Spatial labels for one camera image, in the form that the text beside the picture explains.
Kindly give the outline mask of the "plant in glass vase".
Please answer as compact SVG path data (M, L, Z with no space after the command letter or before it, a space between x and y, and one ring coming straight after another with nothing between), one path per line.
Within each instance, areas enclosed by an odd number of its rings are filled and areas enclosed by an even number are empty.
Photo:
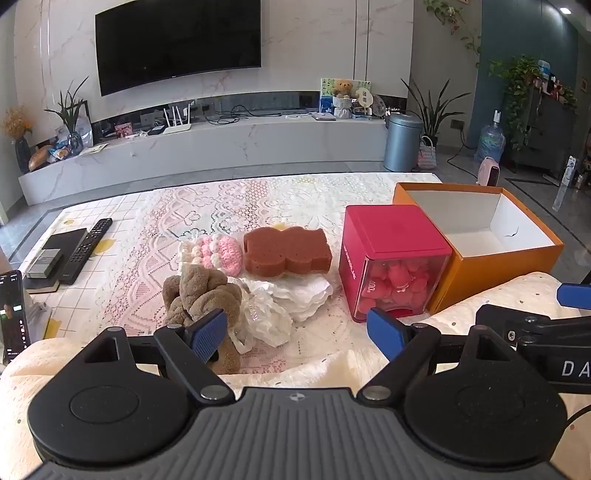
M78 93L87 80L88 77L84 78L74 90L72 90L72 86L69 86L65 92L60 92L57 108L46 109L46 112L57 115L66 127L68 131L67 147L71 156L76 156L83 150L82 137L77 132L76 125L80 111L86 104L84 99L78 97Z

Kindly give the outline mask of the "black television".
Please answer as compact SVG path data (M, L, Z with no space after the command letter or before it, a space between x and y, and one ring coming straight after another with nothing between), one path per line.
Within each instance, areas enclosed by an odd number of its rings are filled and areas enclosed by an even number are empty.
M95 15L103 96L186 75L262 66L259 1L130 1Z

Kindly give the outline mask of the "lace table cloth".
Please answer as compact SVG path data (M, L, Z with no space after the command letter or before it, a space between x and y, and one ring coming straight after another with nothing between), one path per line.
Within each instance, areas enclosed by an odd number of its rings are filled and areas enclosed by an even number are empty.
M148 335L165 320L163 281L182 261L238 266L246 232L300 226L325 232L339 252L346 207L388 204L402 182L430 173L340 173L263 177L163 188L66 208L45 236L112 224L76 282L36 301L49 313L46 336L85 341L108 325Z

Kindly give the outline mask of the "white marble tv console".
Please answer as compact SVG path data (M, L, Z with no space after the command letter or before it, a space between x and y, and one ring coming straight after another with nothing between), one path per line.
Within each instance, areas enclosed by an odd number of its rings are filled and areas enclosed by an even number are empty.
M318 162L378 162L382 120L317 121L310 115L207 122L173 134L112 141L100 151L50 164L19 178L29 205L168 175L222 168Z

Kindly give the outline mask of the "brown sponge block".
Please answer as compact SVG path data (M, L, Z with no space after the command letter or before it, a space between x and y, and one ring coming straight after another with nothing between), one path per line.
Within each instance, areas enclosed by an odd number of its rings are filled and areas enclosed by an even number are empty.
M260 227L246 233L242 243L245 270L255 276L308 275L331 269L332 250L322 229Z

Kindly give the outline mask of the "green potted plant by bin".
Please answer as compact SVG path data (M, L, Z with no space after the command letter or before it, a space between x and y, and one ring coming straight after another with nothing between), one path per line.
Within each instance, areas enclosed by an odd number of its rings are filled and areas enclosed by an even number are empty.
M451 79L448 79L437 97L434 97L431 91L423 94L414 80L407 82L402 79L402 83L407 89L408 95L410 95L410 99L407 101L408 105L403 112L421 120L423 135L428 137L435 147L439 143L439 131L443 122L446 119L464 115L463 111L450 110L450 106L454 102L471 95L470 92L465 92L452 97L446 97L445 94L450 82Z

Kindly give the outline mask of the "yellow dried flowers vase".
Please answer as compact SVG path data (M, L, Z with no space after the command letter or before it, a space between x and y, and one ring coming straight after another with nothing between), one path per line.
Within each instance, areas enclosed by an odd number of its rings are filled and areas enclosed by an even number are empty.
M23 174L29 172L31 149L26 135L32 132L32 121L24 105L6 110L1 121L5 134L13 141L17 164Z

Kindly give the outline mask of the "grey metal trash bin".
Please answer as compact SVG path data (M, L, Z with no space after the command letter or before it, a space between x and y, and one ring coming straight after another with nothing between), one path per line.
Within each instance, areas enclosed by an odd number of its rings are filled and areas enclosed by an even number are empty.
M384 167L391 172L410 172L418 162L423 122L416 115L392 113L388 130Z

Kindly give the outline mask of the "black book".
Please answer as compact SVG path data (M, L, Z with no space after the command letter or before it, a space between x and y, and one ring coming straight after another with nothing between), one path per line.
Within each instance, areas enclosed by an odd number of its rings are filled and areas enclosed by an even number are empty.
M86 234L82 228L50 236L25 270L25 290L29 294L57 291L66 263Z

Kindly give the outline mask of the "dark cabinet with plants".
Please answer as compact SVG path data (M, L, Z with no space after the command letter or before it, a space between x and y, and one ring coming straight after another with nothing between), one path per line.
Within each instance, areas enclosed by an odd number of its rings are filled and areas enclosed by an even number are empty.
M576 118L576 109L570 103L547 94L541 80L536 79L521 116L523 129L508 140L505 161L513 168L559 177L571 155Z

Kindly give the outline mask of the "brown plush towel toy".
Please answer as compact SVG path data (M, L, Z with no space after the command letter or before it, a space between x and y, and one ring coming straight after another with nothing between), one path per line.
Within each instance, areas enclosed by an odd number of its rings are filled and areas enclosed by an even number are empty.
M239 353L230 340L229 331L239 320L242 290L229 283L228 276L214 268L185 264L180 275L170 276L164 281L162 298L166 310L165 324L179 324L186 329L220 309L226 318L225 326L217 323L214 327L209 326L208 330L211 336L221 339L221 346L207 363L218 375L239 371Z

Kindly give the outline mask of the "pink white crochet item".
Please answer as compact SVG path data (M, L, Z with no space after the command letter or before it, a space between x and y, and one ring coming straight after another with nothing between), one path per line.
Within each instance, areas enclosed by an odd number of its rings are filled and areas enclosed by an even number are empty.
M222 235L199 235L183 241L178 250L178 272L188 264L217 269L229 277L242 272L242 246L235 238Z

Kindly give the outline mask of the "water jug with pump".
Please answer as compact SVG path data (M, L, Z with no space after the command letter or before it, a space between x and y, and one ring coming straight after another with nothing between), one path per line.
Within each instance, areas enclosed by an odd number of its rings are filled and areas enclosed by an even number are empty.
M482 129L474 157L476 162L482 163L486 158L492 158L497 163L500 162L506 145L506 139L501 128L501 118L501 111L496 110L493 123Z

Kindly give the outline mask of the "white wifi router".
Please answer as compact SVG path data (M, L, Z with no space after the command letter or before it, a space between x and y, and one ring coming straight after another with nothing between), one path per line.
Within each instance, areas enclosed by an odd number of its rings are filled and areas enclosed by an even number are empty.
M164 135L188 131L191 128L190 105L187 104L183 111L180 111L178 105L172 105L168 110L164 110L166 127L163 130Z

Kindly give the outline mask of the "small teddy bear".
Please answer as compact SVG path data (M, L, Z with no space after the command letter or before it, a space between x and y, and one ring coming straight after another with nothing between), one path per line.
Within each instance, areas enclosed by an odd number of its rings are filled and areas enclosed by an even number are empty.
M353 89L353 81L349 79L338 79L334 82L332 96L337 98L349 98Z

